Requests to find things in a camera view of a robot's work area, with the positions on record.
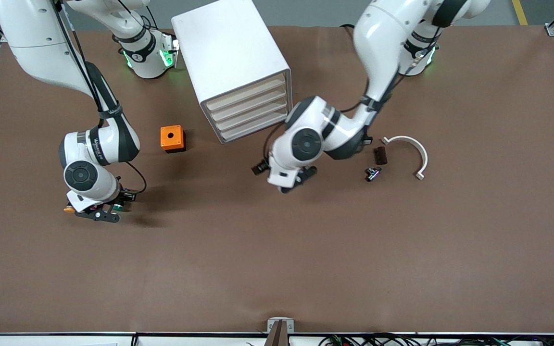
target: brown table surface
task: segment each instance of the brown table surface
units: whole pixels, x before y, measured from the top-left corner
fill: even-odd
[[[365,73],[343,28],[274,27],[294,101],[339,108]],[[263,131],[220,145],[186,72],[143,80],[107,32],[80,33],[141,140],[149,187],[119,224],[65,214],[64,134],[97,114],[79,92],[26,75],[0,50],[0,332],[254,331],[275,315],[298,331],[554,332],[554,38],[539,26],[453,27],[406,79],[371,147],[282,195],[254,177]],[[182,124],[189,151],[158,135]],[[109,166],[123,184],[141,181]]]

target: orange box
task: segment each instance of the orange box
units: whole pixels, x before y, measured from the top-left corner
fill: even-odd
[[[185,151],[185,131],[181,125],[162,127],[160,141],[162,149],[167,153]]]

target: robotic arm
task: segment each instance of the robotic arm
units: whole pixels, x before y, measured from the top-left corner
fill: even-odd
[[[99,125],[67,134],[59,146],[68,201],[78,215],[90,207],[134,200],[134,193],[103,166],[133,160],[140,141],[97,66],[71,44],[59,11],[60,4],[52,0],[0,0],[0,24],[22,69],[44,83],[83,92],[98,107]],[[109,216],[105,221],[118,221],[115,214]]]
[[[490,0],[372,0],[354,28],[354,46],[369,77],[367,92],[348,118],[319,96],[308,97],[286,117],[286,131],[273,143],[268,182],[286,193],[315,174],[310,164],[326,152],[344,160],[371,144],[367,129],[389,100],[399,73],[422,72],[443,28],[482,12]]]
[[[178,50],[171,35],[147,27],[134,11],[148,6],[150,0],[69,0],[66,4],[84,13],[112,31],[123,47],[127,64],[143,78],[156,78],[174,66]]]

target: yellow line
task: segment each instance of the yellow line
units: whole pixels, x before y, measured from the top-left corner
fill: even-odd
[[[523,6],[521,6],[521,0],[512,0],[512,6],[514,6],[518,23],[521,25],[527,25],[527,18],[525,17]]]

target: white box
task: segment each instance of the white box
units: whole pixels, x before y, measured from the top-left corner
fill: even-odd
[[[219,0],[172,17],[198,102],[222,143],[283,121],[290,67],[252,0]]]

